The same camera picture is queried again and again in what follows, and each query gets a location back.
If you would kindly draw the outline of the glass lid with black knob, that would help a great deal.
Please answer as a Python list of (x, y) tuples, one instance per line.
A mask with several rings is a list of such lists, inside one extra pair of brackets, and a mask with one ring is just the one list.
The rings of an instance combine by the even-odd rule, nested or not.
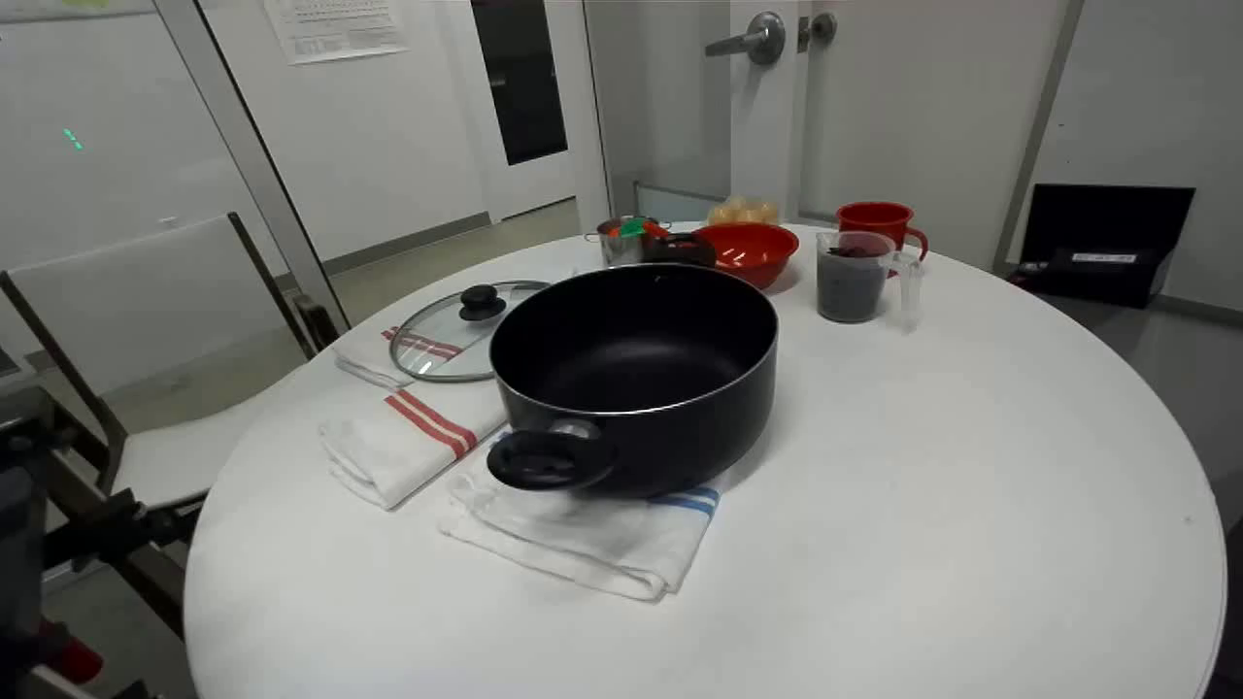
[(412, 310), (390, 333), (390, 362), (412, 380), (466, 385), (488, 380), (488, 337), (523, 298), (541, 292), (541, 278), (497, 278), (451, 292)]

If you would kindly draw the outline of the large black cooking pot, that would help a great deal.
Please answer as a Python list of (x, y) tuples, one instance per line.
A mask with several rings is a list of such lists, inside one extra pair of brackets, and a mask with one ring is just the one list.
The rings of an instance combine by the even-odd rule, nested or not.
[(707, 266), (550, 284), (488, 342), (510, 429), (487, 465), (512, 489), (588, 496), (702, 486), (768, 424), (777, 333), (756, 288)]

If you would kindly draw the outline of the small jar with colourful items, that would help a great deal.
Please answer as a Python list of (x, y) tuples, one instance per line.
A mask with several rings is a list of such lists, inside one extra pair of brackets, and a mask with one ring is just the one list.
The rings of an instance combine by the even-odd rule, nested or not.
[(663, 235), (670, 225), (642, 213), (623, 213), (600, 225), (601, 260), (610, 266), (642, 262)]

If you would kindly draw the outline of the red plastic bowl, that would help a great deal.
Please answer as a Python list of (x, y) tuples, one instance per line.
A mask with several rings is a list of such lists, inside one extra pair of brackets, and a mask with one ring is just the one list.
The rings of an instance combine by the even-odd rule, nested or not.
[(701, 239), (717, 273), (752, 288), (768, 288), (802, 248), (791, 227), (765, 219), (702, 225)]

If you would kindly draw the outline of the yellowish food behind bowl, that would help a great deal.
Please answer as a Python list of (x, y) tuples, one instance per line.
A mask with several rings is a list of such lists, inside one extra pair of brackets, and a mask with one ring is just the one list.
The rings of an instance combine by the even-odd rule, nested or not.
[(707, 225), (777, 225), (768, 199), (727, 199), (707, 213)]

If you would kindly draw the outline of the white towel with blue stripe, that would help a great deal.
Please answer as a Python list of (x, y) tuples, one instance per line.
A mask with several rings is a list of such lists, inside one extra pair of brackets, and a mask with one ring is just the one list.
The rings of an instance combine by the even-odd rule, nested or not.
[(716, 481), (610, 502), (518, 494), (470, 469), (447, 481), (440, 530), (588, 590), (661, 601), (685, 587), (717, 506)]

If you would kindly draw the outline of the white towel with red stripes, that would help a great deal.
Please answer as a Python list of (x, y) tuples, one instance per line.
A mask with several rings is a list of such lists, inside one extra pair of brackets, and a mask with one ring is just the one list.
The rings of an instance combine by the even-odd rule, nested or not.
[(374, 385), (374, 397), (319, 424), (329, 473), (386, 511), (402, 508), (504, 424), (488, 380), (433, 385), (405, 376), (390, 357), (392, 337), (395, 328), (381, 328), (334, 346), (334, 366)]

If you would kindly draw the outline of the clear measuring cup dark liquid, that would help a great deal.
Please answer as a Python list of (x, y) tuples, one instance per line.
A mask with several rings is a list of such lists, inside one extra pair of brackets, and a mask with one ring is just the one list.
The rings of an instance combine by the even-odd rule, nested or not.
[(922, 260), (885, 232), (831, 227), (817, 235), (817, 310), (826, 320), (888, 315), (901, 328), (922, 320)]

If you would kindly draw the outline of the red mug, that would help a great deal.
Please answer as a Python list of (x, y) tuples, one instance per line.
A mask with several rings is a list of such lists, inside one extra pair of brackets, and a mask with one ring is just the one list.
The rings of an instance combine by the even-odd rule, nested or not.
[(901, 203), (852, 203), (838, 209), (838, 232), (848, 251), (901, 251), (912, 245), (918, 256), (929, 256), (929, 235)]

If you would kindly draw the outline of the open black case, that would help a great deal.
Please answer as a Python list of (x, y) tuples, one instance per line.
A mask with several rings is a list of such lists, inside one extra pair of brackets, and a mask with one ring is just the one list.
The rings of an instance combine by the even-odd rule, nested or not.
[(1147, 308), (1193, 199), (1193, 185), (1037, 181), (1009, 278), (1027, 292)]

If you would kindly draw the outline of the paper notice on wall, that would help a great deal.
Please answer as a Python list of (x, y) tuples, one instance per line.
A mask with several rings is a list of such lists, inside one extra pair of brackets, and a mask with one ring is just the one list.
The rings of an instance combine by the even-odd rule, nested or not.
[(263, 0), (292, 62), (381, 58), (405, 47), (392, 0)]

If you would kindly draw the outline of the white chair with dark frame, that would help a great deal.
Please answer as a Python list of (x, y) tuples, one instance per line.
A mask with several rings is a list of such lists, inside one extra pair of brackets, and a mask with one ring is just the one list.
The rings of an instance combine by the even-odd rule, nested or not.
[[(236, 213), (16, 262), (3, 293), (106, 427), (101, 486), (141, 506), (205, 496), (263, 390), (314, 357)], [(174, 380), (233, 385), (223, 407), (137, 427), (130, 398)]]

